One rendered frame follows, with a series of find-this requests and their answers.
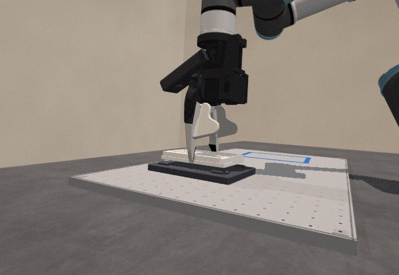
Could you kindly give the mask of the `blue tape outline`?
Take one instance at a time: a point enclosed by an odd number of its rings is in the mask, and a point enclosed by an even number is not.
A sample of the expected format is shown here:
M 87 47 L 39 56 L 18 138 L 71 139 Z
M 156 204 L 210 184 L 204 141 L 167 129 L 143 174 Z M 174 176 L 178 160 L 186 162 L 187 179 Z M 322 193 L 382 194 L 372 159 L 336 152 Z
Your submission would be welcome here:
M 247 154 L 249 154 L 249 153 L 251 153 L 251 152 L 243 153 L 242 155 L 247 155 Z M 264 158 L 264 159 L 267 159 L 267 158 Z M 304 162 L 301 162 L 301 163 L 309 163 L 310 159 L 311 159 L 311 158 L 306 157 L 305 161 L 304 161 Z M 267 160 L 273 160 L 273 159 L 267 159 Z

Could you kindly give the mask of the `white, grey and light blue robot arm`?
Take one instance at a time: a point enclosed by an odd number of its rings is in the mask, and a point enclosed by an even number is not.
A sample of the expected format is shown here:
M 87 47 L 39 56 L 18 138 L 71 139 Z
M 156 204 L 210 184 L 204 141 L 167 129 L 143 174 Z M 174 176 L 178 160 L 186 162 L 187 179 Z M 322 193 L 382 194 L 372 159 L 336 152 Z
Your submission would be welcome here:
M 296 21 L 346 1 L 355 0 L 202 0 L 200 34 L 234 34 L 236 8 L 252 6 L 257 35 L 272 40 Z M 160 81 L 163 91 L 177 94 L 183 90 L 191 82 L 194 70 L 208 60 L 206 51 L 200 49 Z M 379 78 L 378 85 L 399 127 L 399 64 L 385 72 Z

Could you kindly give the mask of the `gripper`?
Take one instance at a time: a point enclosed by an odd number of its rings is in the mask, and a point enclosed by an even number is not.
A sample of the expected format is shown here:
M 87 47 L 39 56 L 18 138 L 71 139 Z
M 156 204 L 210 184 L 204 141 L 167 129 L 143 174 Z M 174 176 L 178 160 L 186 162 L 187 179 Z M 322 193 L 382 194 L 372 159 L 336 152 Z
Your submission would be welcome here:
M 207 32 L 197 38 L 197 46 L 207 48 L 209 60 L 194 70 L 185 96 L 186 146 L 191 162 L 197 138 L 209 136 L 211 151 L 218 152 L 219 138 L 238 131 L 238 126 L 227 119 L 221 104 L 247 103 L 249 75 L 242 70 L 246 44 L 247 40 L 240 34 Z

